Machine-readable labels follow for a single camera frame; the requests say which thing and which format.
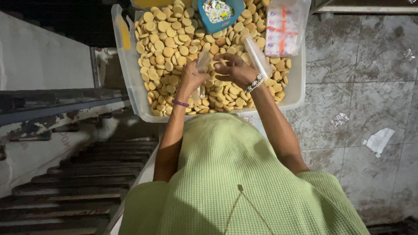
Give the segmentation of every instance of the candy wrapper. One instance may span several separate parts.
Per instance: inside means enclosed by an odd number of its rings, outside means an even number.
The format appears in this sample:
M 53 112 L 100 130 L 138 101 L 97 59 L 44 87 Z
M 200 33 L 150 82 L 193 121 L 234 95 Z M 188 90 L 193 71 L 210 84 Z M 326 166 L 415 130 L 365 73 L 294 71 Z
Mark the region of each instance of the candy wrapper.
M 203 9 L 212 23 L 219 23 L 234 15 L 232 7 L 220 0 L 207 0 L 203 3 Z
M 310 0 L 273 0 L 267 9 L 267 56 L 297 56 L 305 33 Z

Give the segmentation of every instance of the waffle knit fabric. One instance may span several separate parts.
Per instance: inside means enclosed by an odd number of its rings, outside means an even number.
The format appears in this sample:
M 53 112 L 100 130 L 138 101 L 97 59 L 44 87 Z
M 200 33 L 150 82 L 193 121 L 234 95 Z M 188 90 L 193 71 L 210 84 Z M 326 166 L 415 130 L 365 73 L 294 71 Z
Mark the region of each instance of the waffle knit fabric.
M 133 188 L 120 235 L 368 234 L 338 180 L 292 174 L 243 119 L 204 115 L 184 126 L 169 183 Z

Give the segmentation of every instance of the blue container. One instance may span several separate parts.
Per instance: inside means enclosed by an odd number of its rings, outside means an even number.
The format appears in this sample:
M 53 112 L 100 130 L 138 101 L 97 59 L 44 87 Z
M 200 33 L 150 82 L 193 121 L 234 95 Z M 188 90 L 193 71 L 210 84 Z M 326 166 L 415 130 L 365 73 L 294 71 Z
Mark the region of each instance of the blue container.
M 206 28 L 206 32 L 208 34 L 221 31 L 222 29 L 229 27 L 230 25 L 235 23 L 235 21 L 237 21 L 238 19 L 238 16 L 240 16 L 241 13 L 245 9 L 243 0 L 226 0 L 225 3 L 227 3 L 228 5 L 232 7 L 232 9 L 234 9 L 234 15 L 227 20 L 224 20 L 218 23 L 212 23 L 210 22 L 209 18 L 206 15 L 205 10 L 203 9 L 204 2 L 205 0 L 198 0 L 199 14 L 200 14 L 200 18 L 202 19 L 202 23 Z

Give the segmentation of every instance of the concrete floor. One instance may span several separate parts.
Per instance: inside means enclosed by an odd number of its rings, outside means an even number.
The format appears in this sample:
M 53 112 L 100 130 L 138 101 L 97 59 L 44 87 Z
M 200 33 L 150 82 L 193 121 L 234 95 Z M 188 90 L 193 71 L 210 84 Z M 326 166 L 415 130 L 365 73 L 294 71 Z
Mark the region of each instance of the concrete floor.
M 305 104 L 287 119 L 311 170 L 335 175 L 366 224 L 418 217 L 418 58 L 408 49 L 418 53 L 418 16 L 308 21 Z M 350 120 L 334 128 L 339 112 Z M 377 159 L 362 142 L 386 127 L 395 134 Z

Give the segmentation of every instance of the clear plastic container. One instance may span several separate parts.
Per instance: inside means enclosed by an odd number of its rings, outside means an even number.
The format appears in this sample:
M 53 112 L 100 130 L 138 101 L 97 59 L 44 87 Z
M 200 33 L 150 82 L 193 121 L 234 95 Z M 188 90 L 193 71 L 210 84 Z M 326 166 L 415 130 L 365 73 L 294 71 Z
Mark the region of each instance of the clear plastic container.
M 123 42 L 122 34 L 124 20 L 121 15 L 122 8 L 116 4 L 112 7 L 113 28 L 115 31 L 117 52 L 119 54 L 120 65 L 122 67 L 123 77 L 125 79 L 126 88 L 129 99 L 135 114 L 140 116 L 142 120 L 150 123 L 166 123 L 169 117 L 156 117 L 152 114 L 150 105 L 147 101 L 147 90 L 144 87 L 144 81 L 141 78 L 141 67 L 138 65 L 139 53 L 136 51 L 135 35 L 130 35 L 129 44 L 127 39 Z M 278 107 L 281 111 L 295 109 L 299 107 L 305 100 L 305 75 L 306 75 L 306 56 L 305 56 L 305 39 L 302 40 L 301 48 L 298 56 L 290 56 L 292 59 L 292 68 L 287 74 L 289 83 L 286 85 L 286 97 Z M 249 116 L 257 113 L 256 108 L 242 108 L 240 110 L 232 110 L 230 114 L 239 116 Z M 185 120 L 210 114 L 186 115 Z

